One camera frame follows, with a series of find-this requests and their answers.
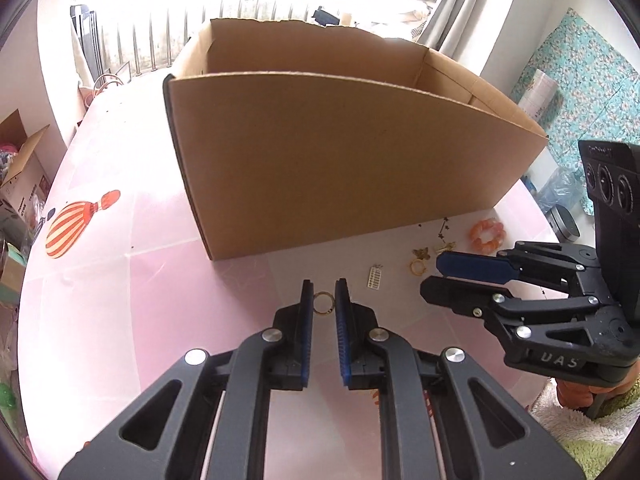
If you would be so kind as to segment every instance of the paper roll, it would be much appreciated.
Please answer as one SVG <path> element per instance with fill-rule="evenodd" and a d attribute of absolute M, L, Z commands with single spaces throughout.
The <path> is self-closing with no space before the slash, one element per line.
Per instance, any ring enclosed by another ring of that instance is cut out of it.
<path fill-rule="evenodd" d="M 551 79 L 540 69 L 536 69 L 536 73 L 527 86 L 527 89 L 520 99 L 518 106 L 534 121 L 538 122 L 542 118 L 546 107 L 549 106 L 551 99 L 556 95 L 558 83 Z"/>

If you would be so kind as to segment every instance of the green ball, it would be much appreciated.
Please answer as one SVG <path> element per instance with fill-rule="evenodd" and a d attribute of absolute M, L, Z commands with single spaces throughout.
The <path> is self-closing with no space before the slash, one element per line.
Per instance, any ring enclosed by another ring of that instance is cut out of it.
<path fill-rule="evenodd" d="M 12 410 L 15 406 L 14 392 L 6 384 L 0 383 L 0 407 Z"/>

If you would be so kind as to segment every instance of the teal floral wallpaper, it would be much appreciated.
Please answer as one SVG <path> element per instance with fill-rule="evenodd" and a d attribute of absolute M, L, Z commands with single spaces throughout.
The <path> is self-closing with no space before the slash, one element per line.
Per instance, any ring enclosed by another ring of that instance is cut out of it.
<path fill-rule="evenodd" d="M 559 85 L 540 125 L 560 166 L 581 167 L 579 139 L 640 144 L 640 75 L 573 9 L 535 51 L 511 99 L 520 101 L 537 68 Z M 592 214 L 586 190 L 582 203 Z"/>

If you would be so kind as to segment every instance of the camera lens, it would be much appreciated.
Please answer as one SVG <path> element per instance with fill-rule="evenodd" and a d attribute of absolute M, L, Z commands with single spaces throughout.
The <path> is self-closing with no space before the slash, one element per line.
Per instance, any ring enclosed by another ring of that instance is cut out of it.
<path fill-rule="evenodd" d="M 600 166 L 598 168 L 598 180 L 600 181 L 600 192 L 607 204 L 613 202 L 613 182 L 611 181 L 611 174 L 606 166 Z"/>
<path fill-rule="evenodd" d="M 591 167 L 591 164 L 587 166 L 587 169 L 584 171 L 585 176 L 587 177 L 587 184 L 591 189 L 596 187 L 596 174 Z"/>
<path fill-rule="evenodd" d="M 631 186 L 624 175 L 618 178 L 618 203 L 622 211 L 627 214 L 631 213 L 634 207 L 634 200 L 631 196 Z"/>

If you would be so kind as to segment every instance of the human hand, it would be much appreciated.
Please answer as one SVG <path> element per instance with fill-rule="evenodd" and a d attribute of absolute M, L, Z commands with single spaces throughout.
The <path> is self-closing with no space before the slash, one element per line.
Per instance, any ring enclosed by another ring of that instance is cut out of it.
<path fill-rule="evenodd" d="M 639 376 L 640 361 L 636 361 L 629 369 L 625 379 L 613 388 L 598 388 L 597 386 L 557 380 L 556 393 L 558 394 L 558 402 L 560 402 L 561 406 L 572 410 L 588 408 L 593 403 L 594 394 L 607 394 L 607 399 L 626 394 L 636 384 Z"/>

